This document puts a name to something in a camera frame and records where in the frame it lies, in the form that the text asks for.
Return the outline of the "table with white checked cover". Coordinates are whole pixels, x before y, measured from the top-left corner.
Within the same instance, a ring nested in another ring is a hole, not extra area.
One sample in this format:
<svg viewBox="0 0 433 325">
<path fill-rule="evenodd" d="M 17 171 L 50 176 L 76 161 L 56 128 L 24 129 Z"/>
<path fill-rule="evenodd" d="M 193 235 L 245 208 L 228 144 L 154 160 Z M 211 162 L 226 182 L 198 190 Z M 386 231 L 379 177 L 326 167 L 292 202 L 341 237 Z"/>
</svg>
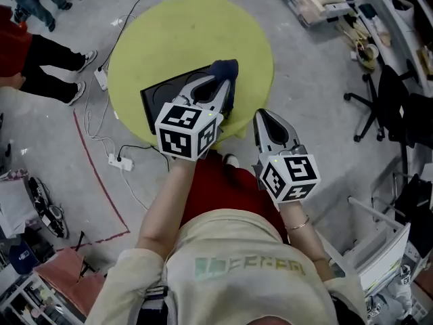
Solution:
<svg viewBox="0 0 433 325">
<path fill-rule="evenodd" d="M 35 225 L 39 216 L 26 181 L 28 171 L 18 169 L 0 176 L 0 234 L 15 238 Z"/>
</svg>

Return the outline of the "white curved desk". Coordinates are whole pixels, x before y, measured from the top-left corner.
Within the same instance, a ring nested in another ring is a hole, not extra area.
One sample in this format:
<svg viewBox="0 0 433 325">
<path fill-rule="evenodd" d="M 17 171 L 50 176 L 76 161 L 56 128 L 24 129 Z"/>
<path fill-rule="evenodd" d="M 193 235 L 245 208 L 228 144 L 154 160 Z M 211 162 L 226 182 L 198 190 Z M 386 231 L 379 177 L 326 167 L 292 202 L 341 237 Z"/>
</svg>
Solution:
<svg viewBox="0 0 433 325">
<path fill-rule="evenodd" d="M 396 47 L 411 60 L 417 73 L 418 84 L 426 96 L 433 97 L 433 76 L 424 71 L 419 52 L 433 37 L 433 11 L 422 0 L 403 0 L 413 4 L 413 15 L 404 17 L 395 9 L 392 0 L 366 0 L 373 5 L 380 19 L 387 25 Z"/>
</svg>

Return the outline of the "black plastic tray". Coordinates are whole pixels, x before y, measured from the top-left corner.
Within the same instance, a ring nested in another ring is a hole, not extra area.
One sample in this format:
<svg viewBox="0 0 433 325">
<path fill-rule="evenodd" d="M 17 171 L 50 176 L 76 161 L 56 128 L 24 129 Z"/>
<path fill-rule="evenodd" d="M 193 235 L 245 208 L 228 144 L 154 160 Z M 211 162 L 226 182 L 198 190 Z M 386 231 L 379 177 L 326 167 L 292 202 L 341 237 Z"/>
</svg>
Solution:
<svg viewBox="0 0 433 325">
<path fill-rule="evenodd" d="M 201 77 L 213 76 L 208 73 L 211 65 L 180 74 L 140 91 L 147 123 L 153 135 L 156 134 L 155 122 L 163 105 L 172 102 L 186 84 Z M 192 106 L 199 107 L 199 102 Z"/>
</svg>

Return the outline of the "white round bowl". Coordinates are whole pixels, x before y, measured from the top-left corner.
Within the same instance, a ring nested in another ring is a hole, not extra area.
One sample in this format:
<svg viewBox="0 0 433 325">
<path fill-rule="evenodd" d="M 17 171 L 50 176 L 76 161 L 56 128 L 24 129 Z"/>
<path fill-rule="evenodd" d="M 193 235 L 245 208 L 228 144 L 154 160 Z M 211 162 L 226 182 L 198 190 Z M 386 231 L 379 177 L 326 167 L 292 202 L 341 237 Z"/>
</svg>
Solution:
<svg viewBox="0 0 433 325">
<path fill-rule="evenodd" d="M 374 70 L 377 66 L 377 58 L 379 56 L 378 48 L 374 44 L 357 43 L 356 50 L 357 60 L 368 70 Z"/>
</svg>

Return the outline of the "white open cabinet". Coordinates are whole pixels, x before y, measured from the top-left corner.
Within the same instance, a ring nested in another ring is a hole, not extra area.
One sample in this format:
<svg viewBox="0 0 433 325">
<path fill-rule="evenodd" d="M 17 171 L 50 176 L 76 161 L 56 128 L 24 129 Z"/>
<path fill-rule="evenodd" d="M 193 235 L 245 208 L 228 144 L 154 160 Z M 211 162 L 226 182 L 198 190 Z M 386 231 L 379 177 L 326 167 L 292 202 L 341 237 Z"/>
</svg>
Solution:
<svg viewBox="0 0 433 325">
<path fill-rule="evenodd" d="M 340 254 L 323 236 L 320 239 L 325 252 L 345 275 L 359 278 L 367 298 L 378 293 L 398 272 L 411 224 L 402 225 L 352 196 L 348 197 L 348 203 L 377 219 L 376 228 L 345 255 Z"/>
</svg>

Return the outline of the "grey metal equipment rack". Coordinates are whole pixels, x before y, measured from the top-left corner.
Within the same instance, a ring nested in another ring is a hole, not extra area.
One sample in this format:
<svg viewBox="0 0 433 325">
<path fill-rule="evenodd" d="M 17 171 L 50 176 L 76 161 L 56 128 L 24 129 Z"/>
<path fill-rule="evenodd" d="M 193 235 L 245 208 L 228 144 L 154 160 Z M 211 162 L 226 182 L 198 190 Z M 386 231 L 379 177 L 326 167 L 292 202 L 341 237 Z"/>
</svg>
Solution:
<svg viewBox="0 0 433 325">
<path fill-rule="evenodd" d="M 84 325 L 86 317 L 36 273 L 21 276 L 2 295 L 0 313 L 24 325 Z"/>
</svg>

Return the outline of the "person's left forearm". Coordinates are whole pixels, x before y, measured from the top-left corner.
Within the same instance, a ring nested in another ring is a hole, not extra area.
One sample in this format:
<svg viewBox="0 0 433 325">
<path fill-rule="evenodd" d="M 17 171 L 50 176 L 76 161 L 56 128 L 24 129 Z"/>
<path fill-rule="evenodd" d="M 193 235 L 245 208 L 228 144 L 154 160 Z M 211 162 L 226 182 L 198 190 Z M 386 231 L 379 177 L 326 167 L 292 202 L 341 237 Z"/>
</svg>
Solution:
<svg viewBox="0 0 433 325">
<path fill-rule="evenodd" d="M 137 248 L 153 251 L 163 259 L 174 249 L 195 168 L 193 161 L 174 161 L 143 218 Z"/>
</svg>

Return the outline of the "black office chair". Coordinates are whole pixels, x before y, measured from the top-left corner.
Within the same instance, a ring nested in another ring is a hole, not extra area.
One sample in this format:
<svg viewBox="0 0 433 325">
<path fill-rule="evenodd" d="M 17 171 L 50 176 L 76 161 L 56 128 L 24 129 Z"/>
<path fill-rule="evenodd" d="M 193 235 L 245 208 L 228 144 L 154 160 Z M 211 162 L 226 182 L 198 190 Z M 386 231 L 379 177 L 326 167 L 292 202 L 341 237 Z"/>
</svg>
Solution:
<svg viewBox="0 0 433 325">
<path fill-rule="evenodd" d="M 354 99 L 371 110 L 371 114 L 359 135 L 353 137 L 361 141 L 374 121 L 378 122 L 377 140 L 385 138 L 413 148 L 421 144 L 433 150 L 433 97 L 409 93 L 404 80 L 416 77 L 413 69 L 398 75 L 391 66 L 385 65 L 376 89 L 369 73 L 362 80 L 369 84 L 371 100 L 355 93 L 345 93 L 344 99 Z"/>
</svg>

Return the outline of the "cream printed shirt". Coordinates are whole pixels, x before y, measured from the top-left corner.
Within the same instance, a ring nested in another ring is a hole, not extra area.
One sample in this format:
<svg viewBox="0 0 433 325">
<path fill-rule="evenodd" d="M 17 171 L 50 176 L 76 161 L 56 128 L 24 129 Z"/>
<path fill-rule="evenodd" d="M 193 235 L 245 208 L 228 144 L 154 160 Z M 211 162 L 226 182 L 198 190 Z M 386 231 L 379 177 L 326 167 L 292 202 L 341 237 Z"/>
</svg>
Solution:
<svg viewBox="0 0 433 325">
<path fill-rule="evenodd" d="M 156 285 L 168 288 L 172 325 L 246 325 L 266 316 L 291 325 L 367 321 L 356 276 L 322 281 L 306 255 L 247 211 L 218 209 L 197 216 L 181 228 L 167 259 L 144 248 L 123 251 L 85 325 L 127 325 Z"/>
</svg>

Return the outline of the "white power strip black plug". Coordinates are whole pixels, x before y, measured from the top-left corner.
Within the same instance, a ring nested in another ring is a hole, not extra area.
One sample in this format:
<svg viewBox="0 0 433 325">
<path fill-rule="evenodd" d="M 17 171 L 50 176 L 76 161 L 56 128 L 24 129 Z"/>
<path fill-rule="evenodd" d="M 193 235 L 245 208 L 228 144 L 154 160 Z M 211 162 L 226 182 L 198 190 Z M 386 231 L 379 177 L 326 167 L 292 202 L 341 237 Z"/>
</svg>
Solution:
<svg viewBox="0 0 433 325">
<path fill-rule="evenodd" d="M 121 157 L 110 153 L 108 155 L 108 164 L 110 166 L 116 167 L 121 171 L 132 171 L 134 163 L 131 159 L 126 157 Z"/>
</svg>

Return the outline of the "red skirt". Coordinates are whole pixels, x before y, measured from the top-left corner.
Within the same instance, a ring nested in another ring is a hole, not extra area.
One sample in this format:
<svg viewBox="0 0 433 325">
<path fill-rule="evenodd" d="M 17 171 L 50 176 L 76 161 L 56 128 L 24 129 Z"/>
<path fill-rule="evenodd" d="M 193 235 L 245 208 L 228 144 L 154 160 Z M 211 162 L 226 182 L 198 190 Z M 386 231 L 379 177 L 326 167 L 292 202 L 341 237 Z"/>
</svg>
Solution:
<svg viewBox="0 0 433 325">
<path fill-rule="evenodd" d="M 249 171 L 224 161 L 222 155 L 211 150 L 197 162 L 181 225 L 213 210 L 247 211 L 266 219 L 278 231 L 282 242 L 288 244 L 283 219 L 267 191 L 258 188 L 255 176 Z"/>
</svg>

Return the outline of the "dark blue cloth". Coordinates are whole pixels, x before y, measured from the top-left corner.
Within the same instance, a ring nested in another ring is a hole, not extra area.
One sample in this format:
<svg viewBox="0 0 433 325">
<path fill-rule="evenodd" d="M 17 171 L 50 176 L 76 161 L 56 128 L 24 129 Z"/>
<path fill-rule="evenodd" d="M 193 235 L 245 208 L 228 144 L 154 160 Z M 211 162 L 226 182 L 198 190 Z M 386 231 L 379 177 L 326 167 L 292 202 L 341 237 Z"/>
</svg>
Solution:
<svg viewBox="0 0 433 325">
<path fill-rule="evenodd" d="M 208 70 L 209 75 L 215 76 L 218 82 L 229 80 L 230 89 L 227 94 L 225 105 L 222 113 L 228 117 L 233 110 L 235 99 L 235 84 L 239 73 L 239 64 L 236 59 L 232 60 L 216 60 L 212 63 Z"/>
</svg>

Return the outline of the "red floor tape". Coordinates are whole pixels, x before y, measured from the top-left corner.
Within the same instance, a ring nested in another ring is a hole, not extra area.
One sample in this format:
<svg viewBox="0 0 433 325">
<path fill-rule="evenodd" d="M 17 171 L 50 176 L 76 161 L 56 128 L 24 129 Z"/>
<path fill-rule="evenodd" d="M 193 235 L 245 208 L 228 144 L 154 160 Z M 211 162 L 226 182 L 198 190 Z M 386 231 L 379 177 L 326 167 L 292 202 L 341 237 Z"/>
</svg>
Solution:
<svg viewBox="0 0 433 325">
<path fill-rule="evenodd" d="M 103 183 L 85 142 L 77 128 L 75 113 L 62 106 L 55 122 L 55 163 L 53 187 L 66 212 L 71 234 L 83 231 L 92 246 L 117 250 L 129 229 L 119 217 L 114 197 Z"/>
</svg>

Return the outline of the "dark blue bag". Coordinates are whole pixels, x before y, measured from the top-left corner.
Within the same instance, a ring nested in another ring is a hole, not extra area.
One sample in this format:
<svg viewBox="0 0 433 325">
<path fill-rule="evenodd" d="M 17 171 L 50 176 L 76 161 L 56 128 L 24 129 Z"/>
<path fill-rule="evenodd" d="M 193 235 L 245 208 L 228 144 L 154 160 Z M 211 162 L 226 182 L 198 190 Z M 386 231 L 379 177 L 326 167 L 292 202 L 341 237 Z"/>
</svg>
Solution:
<svg viewBox="0 0 433 325">
<path fill-rule="evenodd" d="M 40 264 L 36 255 L 25 241 L 9 248 L 9 262 L 19 275 L 32 272 L 33 268 Z"/>
</svg>

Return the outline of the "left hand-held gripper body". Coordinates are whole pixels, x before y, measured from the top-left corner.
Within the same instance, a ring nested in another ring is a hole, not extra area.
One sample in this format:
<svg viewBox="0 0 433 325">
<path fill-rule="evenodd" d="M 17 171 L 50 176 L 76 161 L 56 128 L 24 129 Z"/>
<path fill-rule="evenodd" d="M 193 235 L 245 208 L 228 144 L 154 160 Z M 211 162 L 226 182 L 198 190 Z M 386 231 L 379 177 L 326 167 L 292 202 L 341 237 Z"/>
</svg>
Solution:
<svg viewBox="0 0 433 325">
<path fill-rule="evenodd" d="M 155 122 L 159 151 L 197 161 L 216 142 L 223 115 L 219 112 L 165 103 Z"/>
</svg>

